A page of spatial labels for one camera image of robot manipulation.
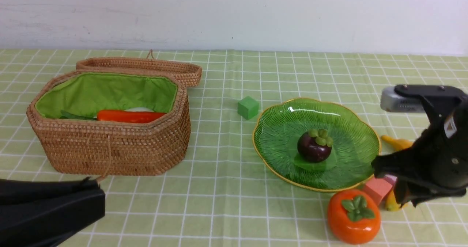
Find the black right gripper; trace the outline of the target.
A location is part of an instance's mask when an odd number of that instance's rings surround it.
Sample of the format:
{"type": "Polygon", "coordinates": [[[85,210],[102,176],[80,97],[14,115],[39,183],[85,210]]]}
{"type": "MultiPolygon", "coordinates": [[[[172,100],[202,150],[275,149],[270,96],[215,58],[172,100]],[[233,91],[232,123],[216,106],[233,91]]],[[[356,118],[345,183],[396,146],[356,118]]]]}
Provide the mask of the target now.
{"type": "Polygon", "coordinates": [[[399,179],[397,204],[401,208],[408,202],[416,207],[467,193],[467,102],[448,114],[431,111],[427,117],[430,125],[415,142],[416,147],[379,155],[371,162],[376,178],[391,175],[399,179]],[[404,181],[419,179],[424,187],[404,181]]]}

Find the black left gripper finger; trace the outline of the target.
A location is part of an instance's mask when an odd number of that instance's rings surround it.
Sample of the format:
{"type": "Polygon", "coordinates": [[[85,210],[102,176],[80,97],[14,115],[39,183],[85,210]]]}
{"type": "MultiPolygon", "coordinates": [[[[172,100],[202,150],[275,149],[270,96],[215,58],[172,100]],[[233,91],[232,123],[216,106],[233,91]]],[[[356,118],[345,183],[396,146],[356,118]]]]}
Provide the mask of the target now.
{"type": "Polygon", "coordinates": [[[23,204],[2,205],[2,247],[56,247],[105,215],[101,189],[23,204]]]}
{"type": "Polygon", "coordinates": [[[23,204],[37,200],[72,195],[80,191],[100,189],[97,180],[85,177],[83,180],[32,182],[22,180],[0,180],[0,204],[23,204]]]}

